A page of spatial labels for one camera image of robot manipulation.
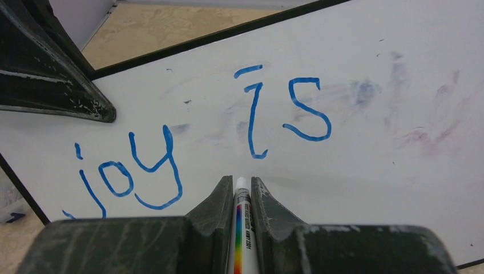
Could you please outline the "clear plastic screw organizer box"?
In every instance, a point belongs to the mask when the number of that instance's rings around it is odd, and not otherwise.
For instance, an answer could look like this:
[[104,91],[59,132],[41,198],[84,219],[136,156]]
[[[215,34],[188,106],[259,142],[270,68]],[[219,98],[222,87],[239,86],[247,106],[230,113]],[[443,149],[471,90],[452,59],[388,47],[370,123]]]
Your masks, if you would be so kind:
[[31,207],[1,169],[1,224],[23,218]]

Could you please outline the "white whiteboard marker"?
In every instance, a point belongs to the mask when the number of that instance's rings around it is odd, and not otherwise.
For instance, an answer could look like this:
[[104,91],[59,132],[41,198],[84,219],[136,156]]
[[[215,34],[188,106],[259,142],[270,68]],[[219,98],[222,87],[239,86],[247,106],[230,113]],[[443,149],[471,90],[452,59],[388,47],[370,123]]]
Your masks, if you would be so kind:
[[247,179],[236,182],[228,250],[227,273],[259,273],[256,234],[253,225],[251,192]]

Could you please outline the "white whiteboard with black frame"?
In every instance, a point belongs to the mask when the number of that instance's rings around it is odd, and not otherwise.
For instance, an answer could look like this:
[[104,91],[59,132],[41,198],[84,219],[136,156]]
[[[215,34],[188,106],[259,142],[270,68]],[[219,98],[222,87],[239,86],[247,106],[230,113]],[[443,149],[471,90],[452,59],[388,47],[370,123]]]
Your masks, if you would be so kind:
[[348,1],[94,83],[113,123],[1,112],[50,221],[183,215],[257,176],[307,223],[420,225],[483,258],[482,1]]

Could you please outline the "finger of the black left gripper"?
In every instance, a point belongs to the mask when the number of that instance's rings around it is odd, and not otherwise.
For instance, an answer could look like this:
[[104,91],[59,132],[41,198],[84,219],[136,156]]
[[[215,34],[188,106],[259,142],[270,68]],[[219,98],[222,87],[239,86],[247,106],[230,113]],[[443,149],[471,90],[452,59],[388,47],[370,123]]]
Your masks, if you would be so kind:
[[22,1],[1,1],[2,111],[112,123],[116,109],[90,75],[46,34]]
[[89,64],[54,15],[53,8],[48,0],[23,0],[22,3],[36,23],[40,25],[46,34],[83,73],[86,75],[94,73],[94,68]]

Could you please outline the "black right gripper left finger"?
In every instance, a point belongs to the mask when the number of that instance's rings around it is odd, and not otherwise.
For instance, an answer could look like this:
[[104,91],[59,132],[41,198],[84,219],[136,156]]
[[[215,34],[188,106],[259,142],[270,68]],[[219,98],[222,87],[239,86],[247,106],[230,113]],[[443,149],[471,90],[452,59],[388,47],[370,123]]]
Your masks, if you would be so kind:
[[226,273],[233,177],[184,216],[61,220],[38,234],[18,273]]

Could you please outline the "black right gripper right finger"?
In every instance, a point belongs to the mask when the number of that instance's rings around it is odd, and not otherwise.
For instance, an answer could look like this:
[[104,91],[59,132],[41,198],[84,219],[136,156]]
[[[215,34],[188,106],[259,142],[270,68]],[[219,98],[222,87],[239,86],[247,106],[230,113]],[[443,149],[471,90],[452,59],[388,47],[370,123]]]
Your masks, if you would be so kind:
[[414,225],[307,224],[251,179],[261,273],[456,273],[444,244]]

